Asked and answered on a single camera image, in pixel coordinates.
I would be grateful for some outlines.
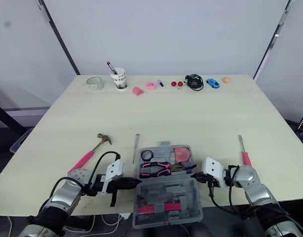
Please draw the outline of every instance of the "orange ball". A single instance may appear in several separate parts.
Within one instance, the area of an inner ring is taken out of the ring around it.
[[[222,80],[224,83],[230,83],[230,78],[229,77],[224,77]]]

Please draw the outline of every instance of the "table surface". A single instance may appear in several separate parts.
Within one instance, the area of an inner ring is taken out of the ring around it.
[[[212,157],[225,167],[242,165],[244,140],[253,167],[261,181],[278,200],[303,198],[303,145],[264,93],[247,75],[230,75],[231,82],[215,78],[220,88],[205,84],[195,92],[184,85],[171,87],[183,76],[127,76],[128,88],[118,91],[109,76],[102,91],[84,85],[91,76],[77,76],[51,106],[30,136],[0,175],[0,215],[36,215],[54,183],[99,142],[97,133],[111,137],[112,145],[101,146],[85,168],[92,170],[106,151],[117,151],[124,161],[124,175],[136,177],[132,164],[135,134],[139,149],[170,141],[189,145],[200,170],[202,161]],[[164,87],[132,94],[134,86],[161,79]],[[98,167],[105,173],[114,155],[106,156]],[[203,207],[213,206],[206,184],[198,183]],[[125,213],[133,211],[135,189],[118,192],[115,207],[111,194],[82,197],[74,215]],[[215,189],[215,199],[228,205],[228,191]],[[233,189],[233,203],[248,203],[242,189]]]

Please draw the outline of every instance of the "pink hammer handle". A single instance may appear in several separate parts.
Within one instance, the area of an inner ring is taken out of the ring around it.
[[[89,159],[91,159],[91,157],[92,157],[93,155],[94,155],[94,151],[89,151],[88,153],[86,153],[86,154],[84,155],[84,157],[82,157],[82,159],[79,160],[79,162],[78,162],[75,166],[73,166],[72,169],[69,170],[68,174],[69,174],[71,171],[75,170],[75,169],[80,169],[80,168],[82,168],[82,167],[87,163],[87,161],[88,161]]]
[[[248,166],[252,166],[250,158],[248,156],[248,152],[241,152],[241,154],[242,154],[242,159],[244,160],[244,164]]]

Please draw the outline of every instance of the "white wall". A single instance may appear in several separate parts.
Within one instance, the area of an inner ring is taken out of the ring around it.
[[[45,0],[80,73],[254,75],[287,0]]]
[[[257,80],[285,118],[303,116],[303,0],[296,0]]]
[[[0,106],[50,106],[76,76],[34,0],[0,0]]]

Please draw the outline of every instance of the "paper cup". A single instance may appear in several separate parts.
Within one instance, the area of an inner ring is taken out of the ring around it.
[[[126,89],[127,88],[127,81],[126,81],[126,73],[123,68],[115,68],[117,75],[115,75],[112,71],[110,71],[110,75],[114,80],[114,83],[117,89]]]

